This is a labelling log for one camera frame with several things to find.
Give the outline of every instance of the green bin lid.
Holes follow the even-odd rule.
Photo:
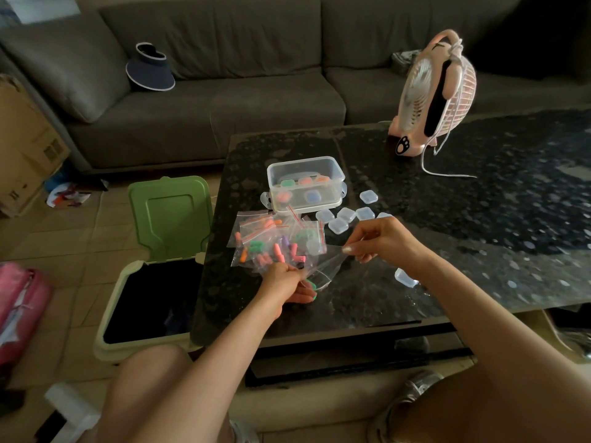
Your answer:
[[[163,177],[129,186],[138,243],[151,261],[205,252],[211,230],[211,198],[201,177]]]

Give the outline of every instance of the pink desk fan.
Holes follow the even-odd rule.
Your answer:
[[[462,40],[452,29],[437,34],[421,51],[404,84],[403,94],[388,136],[400,137],[396,155],[421,155],[421,168],[431,175],[474,177],[465,174],[437,174],[425,169],[425,151],[433,146],[437,155],[449,133],[468,113],[476,93],[476,72],[462,56]],[[437,148],[437,137],[445,138]]]

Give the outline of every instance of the fan cord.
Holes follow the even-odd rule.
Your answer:
[[[449,138],[449,134],[452,132],[453,124],[456,121],[457,111],[459,110],[459,107],[460,107],[460,100],[462,99],[462,94],[463,94],[463,89],[464,89],[464,76],[466,75],[466,71],[465,71],[466,68],[464,67],[464,64],[462,62],[462,59],[460,59],[457,56],[455,56],[455,55],[452,54],[453,51],[456,48],[460,48],[460,51],[462,51],[462,40],[461,39],[459,41],[457,41],[456,43],[454,43],[450,47],[450,49],[449,49],[450,57],[452,59],[458,60],[460,66],[462,67],[462,79],[460,80],[460,91],[459,91],[459,93],[457,95],[456,108],[453,111],[452,122],[450,123],[450,128],[447,131],[447,133],[445,134],[445,138],[443,139],[443,141],[441,142],[441,144],[439,146],[437,146],[436,149],[433,149],[433,155],[437,155],[437,154],[439,154],[439,152],[441,152],[441,149],[443,148],[443,145],[446,143],[447,138]],[[431,144],[431,142],[437,137],[437,133],[441,130],[441,127],[442,126],[443,126],[443,121],[441,121],[441,124],[439,124],[437,130],[435,131],[435,133],[433,134],[433,136],[429,139],[429,141],[427,141],[427,144],[425,144],[425,146],[423,148],[423,151],[421,153],[421,169],[424,170],[429,175],[438,175],[440,177],[470,177],[470,178],[477,178],[475,175],[468,175],[468,174],[438,174],[436,172],[431,172],[431,171],[425,169],[425,151],[429,147],[429,144]]]

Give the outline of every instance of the green trash bin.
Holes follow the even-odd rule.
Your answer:
[[[121,271],[94,340],[94,355],[119,362],[137,350],[164,343],[197,350],[190,317],[211,232],[211,198],[201,177],[163,177],[129,186],[138,243],[149,261]]]

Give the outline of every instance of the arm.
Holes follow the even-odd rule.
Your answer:
[[[230,323],[129,442],[213,443],[242,376],[285,301],[309,303],[314,291],[304,274],[273,265],[252,302]]]
[[[533,437],[589,439],[591,383],[576,365],[422,245],[398,220],[360,222],[343,250],[361,262],[377,253],[425,285],[478,357],[515,421]]]

